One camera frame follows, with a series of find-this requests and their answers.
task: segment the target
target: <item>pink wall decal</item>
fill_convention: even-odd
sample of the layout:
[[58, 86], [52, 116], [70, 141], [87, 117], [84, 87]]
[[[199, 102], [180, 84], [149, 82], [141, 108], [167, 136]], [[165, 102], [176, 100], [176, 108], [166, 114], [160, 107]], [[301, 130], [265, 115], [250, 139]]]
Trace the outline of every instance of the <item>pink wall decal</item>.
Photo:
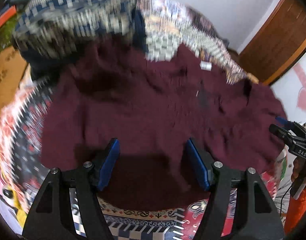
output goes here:
[[306, 73], [299, 63], [295, 64], [293, 69], [302, 84], [302, 88], [298, 94], [297, 107], [306, 112]]

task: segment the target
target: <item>blue gripper pad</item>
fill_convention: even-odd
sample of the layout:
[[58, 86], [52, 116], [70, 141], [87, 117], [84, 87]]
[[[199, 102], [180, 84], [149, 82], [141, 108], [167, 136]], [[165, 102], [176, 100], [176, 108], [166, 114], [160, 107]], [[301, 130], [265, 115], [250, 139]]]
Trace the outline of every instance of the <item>blue gripper pad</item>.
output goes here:
[[120, 156], [120, 142], [115, 139], [99, 172], [97, 189], [102, 191], [110, 181], [117, 158]]
[[205, 168], [197, 149], [190, 139], [186, 142], [186, 151], [195, 172], [198, 184], [204, 191], [208, 191], [210, 189], [208, 171]]

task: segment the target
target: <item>metal screw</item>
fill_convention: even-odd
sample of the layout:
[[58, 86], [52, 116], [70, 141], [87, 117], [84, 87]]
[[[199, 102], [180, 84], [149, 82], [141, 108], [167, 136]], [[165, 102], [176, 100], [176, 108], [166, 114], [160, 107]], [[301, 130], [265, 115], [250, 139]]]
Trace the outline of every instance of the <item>metal screw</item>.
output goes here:
[[85, 168], [89, 168], [89, 167], [91, 167], [93, 164], [92, 164], [92, 162], [84, 162], [84, 164], [83, 164], [83, 166], [85, 167]]
[[257, 172], [255, 168], [248, 168], [247, 171], [251, 174], [255, 174]]
[[221, 163], [221, 162], [215, 162], [215, 163], [214, 163], [214, 166], [217, 167], [217, 168], [222, 168], [222, 167], [223, 167], [223, 163]]
[[58, 172], [58, 168], [52, 168], [52, 169], [51, 169], [51, 173], [52, 173], [52, 174], [56, 174], [57, 172]]

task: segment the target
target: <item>wooden door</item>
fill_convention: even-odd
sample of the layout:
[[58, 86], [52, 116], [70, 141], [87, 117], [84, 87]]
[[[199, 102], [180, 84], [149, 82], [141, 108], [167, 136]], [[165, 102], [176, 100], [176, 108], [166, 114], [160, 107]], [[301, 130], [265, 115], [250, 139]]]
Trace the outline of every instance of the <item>wooden door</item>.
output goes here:
[[269, 84], [306, 46], [306, 11], [297, 0], [280, 0], [239, 56], [241, 67]]

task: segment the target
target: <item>maroon shirt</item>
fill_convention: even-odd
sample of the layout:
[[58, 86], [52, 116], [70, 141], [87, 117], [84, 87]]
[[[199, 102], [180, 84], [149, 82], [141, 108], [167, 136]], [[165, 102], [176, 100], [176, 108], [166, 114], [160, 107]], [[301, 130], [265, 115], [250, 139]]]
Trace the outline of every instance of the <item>maroon shirt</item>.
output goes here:
[[190, 137], [231, 168], [265, 171], [283, 149], [268, 130], [276, 116], [285, 117], [280, 101], [249, 80], [228, 85], [222, 69], [201, 70], [200, 61], [184, 45], [170, 62], [149, 62], [113, 41], [90, 44], [60, 77], [44, 124], [42, 164], [76, 168], [116, 137], [121, 154], [100, 195], [146, 211], [207, 196], [183, 155]]

